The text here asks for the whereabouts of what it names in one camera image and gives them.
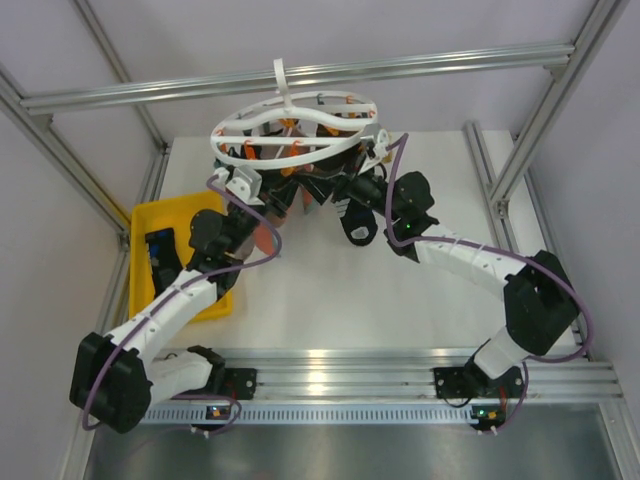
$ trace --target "white ring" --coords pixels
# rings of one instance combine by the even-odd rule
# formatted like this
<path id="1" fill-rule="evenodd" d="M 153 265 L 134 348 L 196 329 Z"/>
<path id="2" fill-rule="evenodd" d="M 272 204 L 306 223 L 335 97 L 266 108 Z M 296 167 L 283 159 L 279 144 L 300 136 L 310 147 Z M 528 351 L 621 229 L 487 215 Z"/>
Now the white ring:
<path id="1" fill-rule="evenodd" d="M 373 106 L 371 117 L 367 119 L 362 118 L 340 118 L 334 115 L 327 114 L 323 111 L 314 110 L 313 107 L 296 107 L 294 106 L 290 112 L 285 111 L 285 107 L 282 107 L 285 104 L 286 99 L 284 96 L 275 97 L 266 101 L 262 101 L 246 107 L 240 110 L 237 113 L 227 117 L 227 119 L 220 122 L 216 128 L 213 130 L 211 134 L 211 148 L 214 151 L 214 154 L 218 160 L 227 165 L 233 165 L 236 167 L 240 166 L 249 166 L 254 170 L 279 170 L 282 168 L 289 167 L 299 167 L 302 165 L 308 165 L 311 163 L 318 162 L 320 160 L 324 160 L 326 158 L 332 157 L 339 153 L 348 150 L 349 148 L 357 145 L 360 142 L 360 137 L 362 134 L 362 130 L 371 123 L 376 123 L 378 121 L 378 108 L 377 106 L 368 98 L 358 95 L 351 92 L 343 92 L 343 91 L 315 91 L 315 92 L 304 92 L 297 93 L 294 95 L 290 95 L 289 98 L 293 100 L 305 100 L 305 99 L 314 99 L 317 100 L 318 95 L 321 98 L 338 98 L 345 99 L 349 97 L 355 103 L 362 104 L 371 104 Z M 258 115 L 252 118 L 245 118 L 252 113 L 254 113 L 255 109 L 260 108 L 264 110 L 264 107 L 274 107 L 273 110 L 261 112 Z M 337 129 L 340 130 L 352 130 L 354 134 L 351 137 L 340 137 L 341 140 L 338 144 L 331 145 L 322 149 L 317 149 L 316 151 L 310 151 L 308 153 L 304 153 L 301 155 L 297 155 L 294 157 L 286 157 L 286 158 L 277 158 L 270 160 L 246 160 L 242 158 L 235 158 L 227 155 L 226 153 L 220 150 L 219 145 L 228 143 L 225 141 L 224 131 L 225 128 L 233 128 L 239 130 L 246 130 L 248 128 L 255 128 L 259 125 L 264 124 L 265 122 L 276 120 L 276 119 L 287 119 L 287 118 L 301 118 L 310 120 L 316 123 L 321 123 L 323 125 L 328 125 L 331 127 L 332 125 L 336 125 Z M 304 140 L 308 137 L 299 137 L 299 141 L 301 144 L 304 144 Z M 252 142 L 254 141 L 259 145 L 259 137 L 246 137 L 245 141 Z"/>

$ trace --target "gray wall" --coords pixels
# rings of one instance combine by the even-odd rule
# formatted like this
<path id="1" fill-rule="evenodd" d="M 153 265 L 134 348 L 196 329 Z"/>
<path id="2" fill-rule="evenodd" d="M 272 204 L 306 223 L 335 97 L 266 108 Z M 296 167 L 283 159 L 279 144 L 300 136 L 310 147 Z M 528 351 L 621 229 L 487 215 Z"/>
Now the gray wall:
<path id="1" fill-rule="evenodd" d="M 0 62 L 27 90 L 113 83 L 66 0 L 3 2 Z M 129 109 L 56 115 L 130 207 L 150 158 Z M 0 113 L 0 465 L 55 478 L 78 417 L 68 400 L 79 341 L 98 319 L 117 248 L 110 227 Z"/>
<path id="2" fill-rule="evenodd" d="M 565 42 L 594 0 L 92 0 L 136 80 Z M 368 95 L 390 130 L 520 128 L 544 85 L 541 68 L 465 73 L 344 89 Z M 239 95 L 151 107 L 171 136 L 209 135 L 234 111 L 268 98 Z"/>
<path id="3" fill-rule="evenodd" d="M 640 3 L 630 2 L 534 172 L 569 273 L 640 426 Z"/>

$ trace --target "white hook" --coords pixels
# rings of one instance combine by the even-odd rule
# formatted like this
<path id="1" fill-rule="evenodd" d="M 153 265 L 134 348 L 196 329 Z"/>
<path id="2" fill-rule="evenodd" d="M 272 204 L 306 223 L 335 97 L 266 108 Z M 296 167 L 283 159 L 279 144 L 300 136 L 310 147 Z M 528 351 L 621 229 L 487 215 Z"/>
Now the white hook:
<path id="1" fill-rule="evenodd" d="M 289 85 L 287 85 L 287 77 L 284 74 L 284 62 L 281 58 L 276 58 L 273 61 L 273 70 L 276 74 L 278 91 L 284 101 L 284 109 L 285 111 L 289 111 L 293 108 L 293 102 L 291 101 L 291 94 L 289 93 Z"/>

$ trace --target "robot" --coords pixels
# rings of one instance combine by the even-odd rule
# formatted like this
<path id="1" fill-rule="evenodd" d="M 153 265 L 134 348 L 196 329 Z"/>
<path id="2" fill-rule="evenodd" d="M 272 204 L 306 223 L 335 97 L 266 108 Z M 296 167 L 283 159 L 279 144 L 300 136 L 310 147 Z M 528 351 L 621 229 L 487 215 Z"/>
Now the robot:
<path id="1" fill-rule="evenodd" d="M 515 365 L 546 354 L 578 316 L 555 256 L 540 251 L 523 262 L 501 255 L 459 238 L 428 214 L 435 203 L 429 182 L 420 172 L 395 178 L 406 136 L 390 145 L 373 102 L 348 92 L 289 95 L 280 83 L 282 96 L 248 107 L 214 129 L 217 160 L 208 184 L 231 201 L 226 215 L 202 210 L 193 217 L 189 245 L 194 253 L 177 279 L 123 325 L 105 335 L 90 333 L 80 343 L 70 400 L 84 410 L 85 428 L 93 427 L 91 415 L 125 433 L 150 406 L 182 392 L 220 394 L 225 363 L 210 349 L 195 346 L 174 358 L 156 357 L 191 318 L 234 286 L 247 266 L 240 252 L 252 234 L 265 216 L 284 218 L 301 188 L 321 205 L 348 200 L 385 217 L 384 235 L 399 261 L 444 268 L 504 301 L 505 326 L 464 366 L 433 372 L 438 396 L 447 403 L 504 395 L 505 386 L 521 378 Z M 274 122 L 285 127 L 278 135 L 272 134 Z M 315 136 L 300 134 L 308 123 L 315 124 Z M 387 179 L 378 167 L 396 146 Z M 268 147 L 277 150 L 271 158 L 265 158 Z M 289 155 L 282 157 L 285 148 Z M 295 155 L 295 149 L 305 153 Z M 440 241 L 412 241 L 425 232 Z M 520 393 L 510 388 L 508 396 Z"/>

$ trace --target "white arm segment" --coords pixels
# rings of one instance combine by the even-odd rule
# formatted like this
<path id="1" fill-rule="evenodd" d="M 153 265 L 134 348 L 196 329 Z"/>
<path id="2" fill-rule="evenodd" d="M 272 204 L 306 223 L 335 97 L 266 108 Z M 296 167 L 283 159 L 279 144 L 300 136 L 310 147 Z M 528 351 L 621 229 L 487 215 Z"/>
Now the white arm segment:
<path id="1" fill-rule="evenodd" d="M 158 313 L 151 317 L 151 320 L 148 321 L 142 330 L 124 347 L 124 350 L 127 351 L 132 348 L 137 349 L 140 352 L 139 357 L 142 360 L 145 370 L 148 370 L 151 362 L 160 350 L 169 343 L 169 340 L 171 340 L 189 320 L 218 301 L 216 284 L 210 283 L 206 279 L 195 282 L 185 289 L 180 288 L 186 281 L 198 275 L 202 275 L 202 273 L 196 270 L 190 272 L 182 270 L 178 278 L 176 278 L 158 298 L 151 302 L 147 308 L 128 322 L 108 333 L 108 335 L 113 337 L 111 340 L 113 344 L 118 345 L 122 342 L 124 337 L 127 336 L 136 324 L 147 317 L 151 310 L 153 310 L 162 299 L 170 295 L 172 291 L 178 290 L 174 297 L 171 298 Z"/>
<path id="2" fill-rule="evenodd" d="M 459 235 L 442 225 L 429 227 L 426 234 L 431 237 L 461 239 Z M 435 241 L 417 242 L 415 248 L 420 263 L 437 265 L 466 278 L 502 301 L 507 275 L 515 275 L 525 266 L 518 260 L 463 245 Z M 490 378 L 495 379 L 529 355 L 529 352 L 511 339 L 505 326 L 476 353 L 474 362 Z"/>
<path id="3" fill-rule="evenodd" d="M 462 237 L 443 225 L 433 225 L 425 232 L 430 237 L 446 237 L 462 240 Z M 524 263 L 478 248 L 440 242 L 416 242 L 416 254 L 420 263 L 436 265 L 465 278 L 504 300 L 503 288 L 506 276 L 515 275 Z"/>
<path id="4" fill-rule="evenodd" d="M 169 400 L 187 390 L 196 390 L 207 384 L 212 365 L 191 352 L 167 360 L 153 362 L 147 369 L 147 378 L 153 382 L 151 405 Z"/>
<path id="5" fill-rule="evenodd" d="M 473 362 L 489 378 L 496 379 L 529 355 L 529 352 L 511 339 L 504 326 L 478 350 Z"/>

